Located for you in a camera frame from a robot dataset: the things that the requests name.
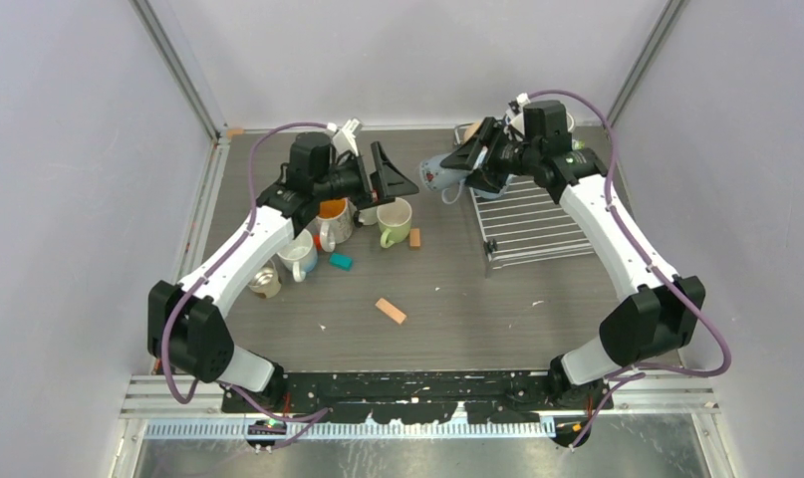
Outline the small grey blue mug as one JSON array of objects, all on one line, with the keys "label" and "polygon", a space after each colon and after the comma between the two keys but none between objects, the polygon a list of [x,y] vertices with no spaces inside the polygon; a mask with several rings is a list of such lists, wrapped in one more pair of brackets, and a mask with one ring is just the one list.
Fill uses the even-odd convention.
[{"label": "small grey blue mug", "polygon": [[479,168],[465,156],[445,153],[423,160],[417,169],[421,184],[430,191],[439,192],[446,205],[460,197],[466,178]]}]

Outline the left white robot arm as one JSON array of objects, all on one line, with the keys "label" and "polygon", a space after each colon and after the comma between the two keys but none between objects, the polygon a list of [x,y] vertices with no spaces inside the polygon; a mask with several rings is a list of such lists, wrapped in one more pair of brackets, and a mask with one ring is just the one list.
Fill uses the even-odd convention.
[{"label": "left white robot arm", "polygon": [[359,208],[419,192],[375,141],[374,171],[356,144],[303,123],[278,178],[250,193],[248,216],[201,266],[176,283],[157,282],[147,298],[148,351],[164,371],[183,371],[204,382],[246,390],[258,410],[276,410],[285,396],[273,378],[276,363],[239,347],[225,318],[260,268],[318,216],[324,201],[346,199]]}]

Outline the beige brown cup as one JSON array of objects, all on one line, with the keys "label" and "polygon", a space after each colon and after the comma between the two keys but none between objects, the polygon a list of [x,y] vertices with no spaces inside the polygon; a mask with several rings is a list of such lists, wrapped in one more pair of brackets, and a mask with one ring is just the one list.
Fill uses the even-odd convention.
[{"label": "beige brown cup", "polygon": [[273,260],[264,264],[247,283],[247,288],[262,299],[275,297],[281,287],[281,277]]}]

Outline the white fluted bowl cup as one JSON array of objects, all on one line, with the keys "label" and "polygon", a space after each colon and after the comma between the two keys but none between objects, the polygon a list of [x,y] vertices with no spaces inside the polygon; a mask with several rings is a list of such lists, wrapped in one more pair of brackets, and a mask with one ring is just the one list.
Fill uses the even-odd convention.
[{"label": "white fluted bowl cup", "polygon": [[376,225],[378,223],[377,213],[377,206],[359,209],[354,217],[355,224],[358,227]]}]

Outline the blue white gradient mug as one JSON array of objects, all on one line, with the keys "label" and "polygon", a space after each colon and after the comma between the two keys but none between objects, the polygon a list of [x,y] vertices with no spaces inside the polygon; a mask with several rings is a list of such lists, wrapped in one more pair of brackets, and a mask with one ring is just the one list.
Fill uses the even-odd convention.
[{"label": "blue white gradient mug", "polygon": [[295,282],[304,282],[318,263],[318,252],[311,232],[303,230],[292,242],[278,251],[277,257],[290,271]]}]

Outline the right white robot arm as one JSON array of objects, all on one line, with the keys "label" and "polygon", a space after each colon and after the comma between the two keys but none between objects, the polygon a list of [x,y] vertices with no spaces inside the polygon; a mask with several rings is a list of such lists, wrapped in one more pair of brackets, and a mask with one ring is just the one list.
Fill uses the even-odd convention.
[{"label": "right white robot arm", "polygon": [[574,148],[565,106],[559,101],[518,100],[504,119],[484,119],[452,152],[423,161],[418,173],[432,191],[460,184],[489,195],[515,176],[544,189],[580,227],[608,272],[620,301],[598,334],[551,360],[545,393],[561,408],[573,408],[606,375],[644,359],[687,346],[705,287],[681,277],[650,249],[620,205],[608,170],[589,148]]}]

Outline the light green mug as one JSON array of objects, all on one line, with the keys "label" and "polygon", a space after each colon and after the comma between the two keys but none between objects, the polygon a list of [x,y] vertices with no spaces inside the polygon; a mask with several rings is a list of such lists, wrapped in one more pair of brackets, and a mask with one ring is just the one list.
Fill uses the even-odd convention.
[{"label": "light green mug", "polygon": [[397,198],[378,207],[377,219],[381,230],[380,245],[388,249],[407,238],[412,221],[411,205],[406,200]]}]

